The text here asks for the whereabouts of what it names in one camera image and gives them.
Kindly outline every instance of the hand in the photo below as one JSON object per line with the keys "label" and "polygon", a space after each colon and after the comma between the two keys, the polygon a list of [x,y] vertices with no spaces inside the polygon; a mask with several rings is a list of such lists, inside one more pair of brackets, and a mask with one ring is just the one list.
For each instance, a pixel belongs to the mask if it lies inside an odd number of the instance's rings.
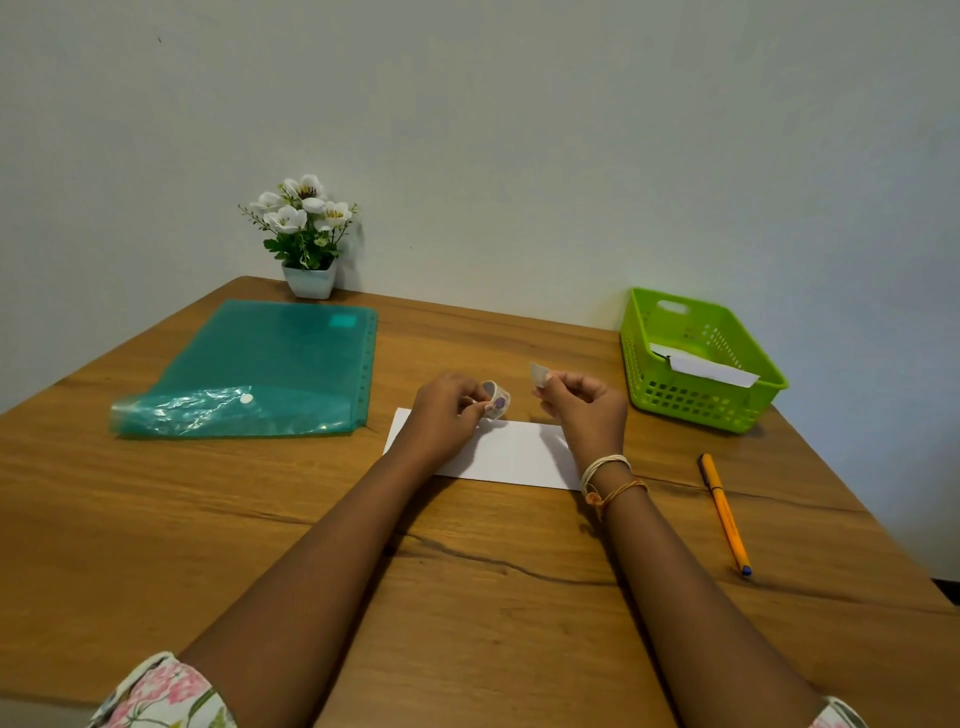
{"label": "hand", "polygon": [[469,442],[489,401],[476,379],[457,372],[438,376],[418,390],[390,452],[412,460],[423,477],[432,475]]}
{"label": "hand", "polygon": [[579,473],[597,458],[623,454],[627,398],[615,389],[592,376],[551,372],[534,394],[543,411],[560,420]]}

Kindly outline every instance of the basket handle hole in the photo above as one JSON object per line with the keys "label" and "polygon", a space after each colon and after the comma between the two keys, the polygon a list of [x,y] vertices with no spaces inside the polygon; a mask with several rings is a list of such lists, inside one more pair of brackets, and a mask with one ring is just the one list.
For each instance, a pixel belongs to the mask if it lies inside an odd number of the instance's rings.
{"label": "basket handle hole", "polygon": [[681,316],[685,316],[690,312],[690,307],[685,303],[677,303],[676,301],[657,301],[657,307],[662,308],[664,311],[670,311],[670,313],[679,313]]}

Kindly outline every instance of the white flower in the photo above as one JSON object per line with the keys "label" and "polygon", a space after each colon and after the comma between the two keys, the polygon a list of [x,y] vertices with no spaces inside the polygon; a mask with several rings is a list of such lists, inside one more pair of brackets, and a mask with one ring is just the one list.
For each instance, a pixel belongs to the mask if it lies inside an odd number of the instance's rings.
{"label": "white flower", "polygon": [[303,205],[303,209],[305,209],[307,212],[312,212],[315,215],[322,215],[324,214],[326,201],[322,197],[308,197],[305,200],[300,200],[300,204]]}
{"label": "white flower", "polygon": [[306,225],[306,212],[301,209],[293,209],[289,205],[284,205],[277,212],[268,212],[263,216],[263,222],[270,227],[273,232],[298,232],[303,230]]}
{"label": "white flower", "polygon": [[[317,175],[303,175],[299,182],[288,178],[283,181],[283,188],[292,198],[302,202],[307,200],[326,200],[324,186],[320,184]],[[306,205],[304,205],[303,208],[309,212],[313,212],[313,210],[309,209]]]}
{"label": "white flower", "polygon": [[350,205],[347,203],[327,203],[324,214],[326,215],[324,222],[332,228],[346,225],[353,217],[353,213],[350,212]]}
{"label": "white flower", "polygon": [[264,192],[255,203],[250,203],[254,212],[263,215],[265,212],[276,212],[283,207],[283,198],[273,192]]}

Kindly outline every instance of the shirt sleeve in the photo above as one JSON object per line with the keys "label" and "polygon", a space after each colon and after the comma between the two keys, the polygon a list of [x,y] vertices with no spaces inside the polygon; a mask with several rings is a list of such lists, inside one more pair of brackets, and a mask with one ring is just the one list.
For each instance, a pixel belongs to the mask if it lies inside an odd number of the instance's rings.
{"label": "shirt sleeve", "polygon": [[197,670],[160,652],[120,683],[87,728],[236,728],[220,694]]}
{"label": "shirt sleeve", "polygon": [[827,706],[810,728],[867,728],[863,718],[838,697],[827,698]]}

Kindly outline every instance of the washi tape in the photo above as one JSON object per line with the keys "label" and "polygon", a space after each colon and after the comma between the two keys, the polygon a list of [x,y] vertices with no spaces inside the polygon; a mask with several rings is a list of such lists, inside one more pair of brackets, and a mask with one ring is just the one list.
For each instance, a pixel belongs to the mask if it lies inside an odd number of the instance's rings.
{"label": "washi tape", "polygon": [[493,409],[484,412],[483,416],[489,420],[499,420],[507,413],[507,407],[510,406],[510,392],[501,389],[499,384],[489,379],[480,386],[490,395],[490,404],[493,405]]}
{"label": "washi tape", "polygon": [[534,386],[542,389],[546,386],[546,376],[550,374],[550,370],[541,364],[535,364],[530,362],[530,378],[534,380]]}

